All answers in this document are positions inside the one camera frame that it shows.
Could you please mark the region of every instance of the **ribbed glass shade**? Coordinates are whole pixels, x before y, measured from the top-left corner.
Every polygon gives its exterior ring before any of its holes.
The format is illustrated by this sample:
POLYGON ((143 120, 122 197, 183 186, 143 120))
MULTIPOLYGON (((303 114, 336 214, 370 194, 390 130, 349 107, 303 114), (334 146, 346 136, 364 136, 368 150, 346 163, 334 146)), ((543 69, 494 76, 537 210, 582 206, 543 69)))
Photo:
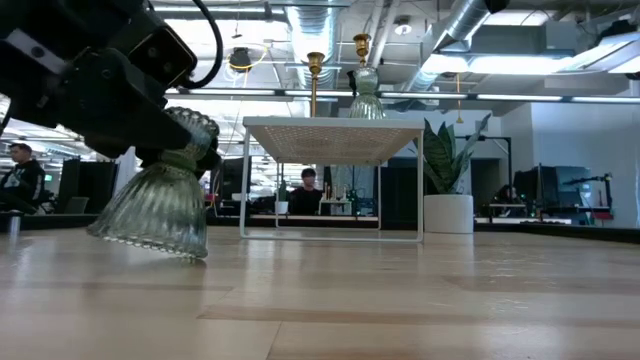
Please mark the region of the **ribbed glass shade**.
POLYGON ((193 171, 218 136, 217 124, 196 111, 165 110, 191 133, 182 150, 165 150, 158 162, 138 173, 109 202, 87 232, 176 255, 207 256, 206 209, 193 171))
POLYGON ((384 109, 380 100, 374 95, 378 87, 378 71, 371 67, 363 67, 354 74, 358 96, 349 109, 350 118, 384 119, 384 109))

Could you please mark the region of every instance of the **dark hair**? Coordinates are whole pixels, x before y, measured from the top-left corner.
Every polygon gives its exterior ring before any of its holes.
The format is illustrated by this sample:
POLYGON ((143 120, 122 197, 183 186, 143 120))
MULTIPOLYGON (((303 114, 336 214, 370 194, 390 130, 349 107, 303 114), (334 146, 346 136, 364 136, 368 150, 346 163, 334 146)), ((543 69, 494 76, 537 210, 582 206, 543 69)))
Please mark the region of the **dark hair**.
POLYGON ((304 179, 306 177, 316 177, 316 171, 313 170, 312 168, 306 168, 304 170, 302 170, 302 175, 301 177, 304 179))
POLYGON ((27 144, 16 143, 16 144, 9 145, 9 149, 13 149, 14 147, 17 147, 20 150, 24 150, 24 151, 28 152, 29 154, 31 154, 33 152, 33 150, 31 150, 31 146, 29 146, 27 144))

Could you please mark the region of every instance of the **person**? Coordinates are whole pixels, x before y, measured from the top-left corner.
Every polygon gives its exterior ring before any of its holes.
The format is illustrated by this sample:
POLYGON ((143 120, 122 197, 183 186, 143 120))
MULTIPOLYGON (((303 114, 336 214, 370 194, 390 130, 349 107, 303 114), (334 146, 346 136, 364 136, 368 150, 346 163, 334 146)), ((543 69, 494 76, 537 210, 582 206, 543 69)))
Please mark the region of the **person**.
MULTIPOLYGON (((509 185, 504 185, 498 190, 496 195, 491 200, 492 204, 523 204, 523 201, 518 197, 518 191, 515 187, 511 187, 509 192, 509 185)), ((500 210, 499 216, 502 217, 525 217, 526 209, 524 208, 509 208, 504 207, 500 210)))
POLYGON ((302 186, 289 195, 289 213, 292 215, 315 215, 322 200, 322 191, 317 190, 316 171, 312 168, 302 170, 302 186))
MULTIPOLYGON (((40 164, 31 158, 32 150, 27 144, 12 144, 11 160, 16 165, 0 181, 0 191, 9 197, 18 198, 29 205, 37 205, 41 192, 44 189, 44 170, 40 164)), ((4 210, 12 207, 11 204, 3 204, 4 210)))

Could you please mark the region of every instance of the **brass lamp fitting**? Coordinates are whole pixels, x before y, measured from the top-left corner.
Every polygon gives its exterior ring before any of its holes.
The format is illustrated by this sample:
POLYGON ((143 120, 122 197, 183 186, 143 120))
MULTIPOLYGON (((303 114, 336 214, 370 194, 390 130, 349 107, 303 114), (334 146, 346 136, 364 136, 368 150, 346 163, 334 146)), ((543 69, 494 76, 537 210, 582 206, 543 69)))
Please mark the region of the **brass lamp fitting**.
POLYGON ((311 52, 309 58, 309 71, 311 71, 311 117, 316 117, 316 92, 318 91, 318 74, 322 71, 324 54, 311 52))
POLYGON ((361 67, 367 64, 366 57, 369 54, 369 40, 371 40, 369 34, 358 34, 353 37, 353 41, 356 43, 356 53, 360 56, 361 67))

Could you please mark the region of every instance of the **white metal table frame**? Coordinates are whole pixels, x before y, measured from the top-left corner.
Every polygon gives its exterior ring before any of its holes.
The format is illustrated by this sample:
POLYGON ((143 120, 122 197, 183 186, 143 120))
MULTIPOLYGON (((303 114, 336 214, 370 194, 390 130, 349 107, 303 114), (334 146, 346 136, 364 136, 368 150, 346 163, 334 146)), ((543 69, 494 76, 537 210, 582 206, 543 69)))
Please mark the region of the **white metal table frame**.
MULTIPOLYGON (((417 236, 415 239, 410 239, 410 238, 387 238, 387 237, 382 237, 380 234, 380 229, 381 229, 381 225, 382 225, 382 178, 381 178, 381 166, 384 162, 386 162, 388 159, 378 159, 378 163, 375 165, 378 167, 378 237, 371 237, 371 238, 364 238, 364 237, 316 237, 316 236, 303 236, 303 237, 289 237, 289 236, 280 236, 280 234, 276 234, 275 232, 277 232, 278 230, 276 229, 276 231, 274 232, 274 234, 272 235, 258 235, 258 234, 254 234, 254 235, 250 235, 247 234, 246 231, 246 219, 247 219, 247 201, 245 199, 247 199, 247 186, 248 186, 248 176, 249 176, 249 158, 251 157, 250 154, 250 145, 251 145, 251 124, 246 124, 246 119, 245 119, 245 134, 244 134, 244 146, 243 146, 243 155, 244 155, 244 161, 243 161, 243 165, 242 165, 242 197, 241 199, 243 199, 243 201, 241 201, 241 205, 240 205, 240 236, 243 239, 255 239, 255 240, 261 240, 261 239, 265 239, 265 240, 312 240, 312 241, 368 241, 368 242, 422 242, 423 237, 424 237, 424 225, 423 225, 423 197, 424 197, 424 191, 423 191, 423 178, 424 178, 424 164, 423 164, 423 159, 424 159, 424 152, 423 152, 423 135, 424 135, 424 128, 420 129, 419 132, 417 132, 417 136, 415 137, 417 139, 417 156, 416 156, 416 161, 417 161, 417 190, 418 190, 418 198, 417 198, 417 206, 418 206, 418 217, 417 217, 417 224, 418 224, 418 228, 417 228, 417 236)), ((279 181, 279 177, 280 177, 280 164, 281 163, 297 163, 297 162, 293 162, 293 161, 286 161, 281 159, 280 157, 274 157, 274 160, 276 161, 276 169, 277 169, 277 173, 276 173, 276 179, 277 181, 279 181)), ((276 202, 279 200, 279 194, 278 191, 276 191, 276 202)), ((276 211, 276 226, 278 226, 278 214, 276 211)), ((308 228, 308 229, 312 229, 313 231, 321 231, 323 229, 327 229, 327 228, 308 228)))

